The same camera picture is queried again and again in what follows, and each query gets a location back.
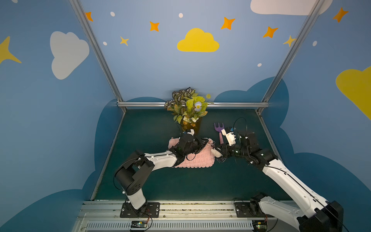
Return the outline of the small doll keychain decoration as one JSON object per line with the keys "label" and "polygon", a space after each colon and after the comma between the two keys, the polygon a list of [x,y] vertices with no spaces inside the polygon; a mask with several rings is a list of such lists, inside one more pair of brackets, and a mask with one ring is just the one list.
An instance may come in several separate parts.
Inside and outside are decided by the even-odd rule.
{"label": "small doll keychain decoration", "polygon": [[211,153],[215,156],[215,159],[220,163],[225,162],[227,159],[227,156],[223,153],[223,150],[221,148],[213,148],[211,150]]}

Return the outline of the pink puffy bag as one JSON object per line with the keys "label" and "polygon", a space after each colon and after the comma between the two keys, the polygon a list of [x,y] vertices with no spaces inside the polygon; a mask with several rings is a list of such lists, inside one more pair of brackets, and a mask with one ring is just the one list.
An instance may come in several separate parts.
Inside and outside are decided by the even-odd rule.
{"label": "pink puffy bag", "polygon": [[198,154],[186,154],[185,146],[188,142],[192,142],[194,136],[184,135],[179,138],[171,138],[169,140],[168,149],[177,155],[174,168],[207,168],[214,164],[215,156],[211,153],[214,148],[214,141],[207,139],[206,147]]}

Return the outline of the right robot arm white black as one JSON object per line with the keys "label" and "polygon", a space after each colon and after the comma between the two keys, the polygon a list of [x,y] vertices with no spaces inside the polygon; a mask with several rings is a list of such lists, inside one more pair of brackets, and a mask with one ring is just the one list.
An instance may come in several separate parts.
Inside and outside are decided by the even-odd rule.
{"label": "right robot arm white black", "polygon": [[279,202],[265,193],[252,197],[249,214],[259,217],[271,215],[300,232],[341,232],[344,209],[336,201],[329,202],[297,178],[269,149],[260,148],[256,135],[235,135],[222,130],[219,138],[226,143],[215,148],[222,158],[232,156],[245,159],[272,179],[296,203],[296,207]]}

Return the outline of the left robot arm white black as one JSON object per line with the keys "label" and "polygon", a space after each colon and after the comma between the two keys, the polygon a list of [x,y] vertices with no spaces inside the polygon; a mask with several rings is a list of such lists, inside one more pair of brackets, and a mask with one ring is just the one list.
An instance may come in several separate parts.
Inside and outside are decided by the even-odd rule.
{"label": "left robot arm white black", "polygon": [[208,143],[207,138],[185,133],[165,152],[150,154],[136,150],[116,170],[114,182],[120,185],[133,209],[139,210],[147,203],[142,187],[153,171],[180,165],[188,155],[200,153]]}

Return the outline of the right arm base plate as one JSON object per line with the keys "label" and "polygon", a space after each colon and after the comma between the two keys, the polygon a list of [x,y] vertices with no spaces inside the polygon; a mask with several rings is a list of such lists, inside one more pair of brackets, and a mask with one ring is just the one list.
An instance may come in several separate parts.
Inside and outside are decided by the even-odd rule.
{"label": "right arm base plate", "polygon": [[257,203],[250,202],[234,202],[236,216],[238,218],[273,218],[262,212]]}

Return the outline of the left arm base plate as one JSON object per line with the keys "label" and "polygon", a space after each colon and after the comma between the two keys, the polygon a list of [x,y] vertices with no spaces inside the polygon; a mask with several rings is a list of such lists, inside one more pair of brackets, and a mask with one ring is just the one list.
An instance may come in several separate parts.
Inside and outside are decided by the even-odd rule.
{"label": "left arm base plate", "polygon": [[145,203],[139,209],[135,209],[131,203],[125,202],[122,205],[120,218],[144,218],[150,216],[151,218],[158,218],[160,210],[160,203],[149,202]]}

